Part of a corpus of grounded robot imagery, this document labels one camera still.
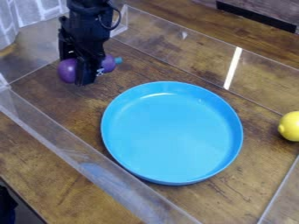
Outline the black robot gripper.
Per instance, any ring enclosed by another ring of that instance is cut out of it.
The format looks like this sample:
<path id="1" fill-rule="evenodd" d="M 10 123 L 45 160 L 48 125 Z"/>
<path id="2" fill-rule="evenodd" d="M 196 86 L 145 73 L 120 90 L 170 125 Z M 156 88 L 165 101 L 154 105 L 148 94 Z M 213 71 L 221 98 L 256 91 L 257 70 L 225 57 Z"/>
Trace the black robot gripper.
<path id="1" fill-rule="evenodd" d="M 109 0 L 66 0 L 66 7 L 69 15 L 58 18 L 60 60 L 77 57 L 74 84 L 86 86 L 102 71 L 114 7 Z"/>

